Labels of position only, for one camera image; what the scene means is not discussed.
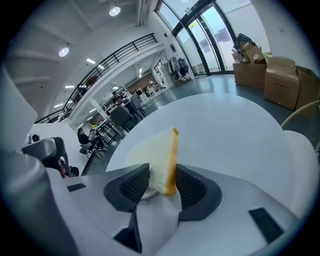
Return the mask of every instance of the window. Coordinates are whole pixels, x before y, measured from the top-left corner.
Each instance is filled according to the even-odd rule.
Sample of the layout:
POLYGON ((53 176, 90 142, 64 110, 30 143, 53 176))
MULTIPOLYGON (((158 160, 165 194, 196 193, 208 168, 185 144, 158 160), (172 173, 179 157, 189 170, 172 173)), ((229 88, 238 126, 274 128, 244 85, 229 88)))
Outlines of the window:
POLYGON ((164 3, 161 3, 159 12, 165 18, 165 21, 171 26, 171 30, 179 23, 179 20, 175 14, 166 6, 164 3))

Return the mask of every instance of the black panel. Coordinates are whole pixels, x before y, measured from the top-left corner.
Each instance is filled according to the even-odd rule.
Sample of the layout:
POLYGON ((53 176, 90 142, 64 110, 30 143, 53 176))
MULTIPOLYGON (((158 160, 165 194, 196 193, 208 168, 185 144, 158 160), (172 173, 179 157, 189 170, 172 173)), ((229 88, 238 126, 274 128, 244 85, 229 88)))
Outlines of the black panel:
POLYGON ((222 192, 217 183, 182 164, 176 165, 176 187, 181 197, 182 211, 178 220, 200 221, 220 204, 222 192))
POLYGON ((142 253, 136 212, 131 215, 129 227, 122 229, 113 239, 138 253, 142 253))
POLYGON ((69 192, 72 192, 72 191, 83 189, 85 187, 86 187, 85 184, 78 183, 78 184, 67 186, 66 188, 69 190, 69 192))
POLYGON ((105 198, 118 211, 134 212, 149 186, 149 164, 110 181, 103 190, 105 198))
POLYGON ((283 230, 264 208, 249 210, 249 214, 269 244, 283 234, 283 230))

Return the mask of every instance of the glass wall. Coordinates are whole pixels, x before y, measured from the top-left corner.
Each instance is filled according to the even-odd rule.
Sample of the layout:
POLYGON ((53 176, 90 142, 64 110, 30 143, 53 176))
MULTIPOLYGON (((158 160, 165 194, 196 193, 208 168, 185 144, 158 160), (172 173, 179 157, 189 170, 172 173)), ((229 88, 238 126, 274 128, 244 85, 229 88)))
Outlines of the glass wall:
POLYGON ((195 76, 234 73, 236 37, 215 1, 160 0, 157 12, 181 44, 195 76))

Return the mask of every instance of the white wall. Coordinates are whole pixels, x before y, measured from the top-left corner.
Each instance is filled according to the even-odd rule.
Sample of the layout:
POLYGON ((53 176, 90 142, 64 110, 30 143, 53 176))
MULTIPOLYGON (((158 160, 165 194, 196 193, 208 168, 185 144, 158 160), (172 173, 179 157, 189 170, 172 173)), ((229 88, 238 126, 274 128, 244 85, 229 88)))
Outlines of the white wall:
POLYGON ((79 169, 81 174, 88 158, 79 153, 81 149, 77 133, 67 123, 35 123, 28 134, 39 134, 40 139, 61 137, 69 159, 69 165, 79 169))
POLYGON ((251 0, 251 2, 262 21, 272 55, 293 59, 296 65, 311 69, 319 76, 317 55, 287 10, 272 0, 251 0))
POLYGON ((232 10, 226 14, 226 17, 236 36, 242 33, 250 37, 258 46, 260 45, 263 52, 270 52, 265 28, 252 4, 232 10))

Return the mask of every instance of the bread crust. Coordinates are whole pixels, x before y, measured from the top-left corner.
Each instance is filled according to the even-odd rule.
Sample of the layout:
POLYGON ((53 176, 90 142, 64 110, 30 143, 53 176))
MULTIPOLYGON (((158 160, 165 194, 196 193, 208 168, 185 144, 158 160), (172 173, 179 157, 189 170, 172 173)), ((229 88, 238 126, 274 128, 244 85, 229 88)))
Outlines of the bread crust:
POLYGON ((172 128, 173 144, 171 148, 170 158, 167 166, 167 179, 165 182, 165 195, 174 196, 177 193, 176 181, 177 181, 177 162, 178 162, 178 135, 177 128, 172 128))

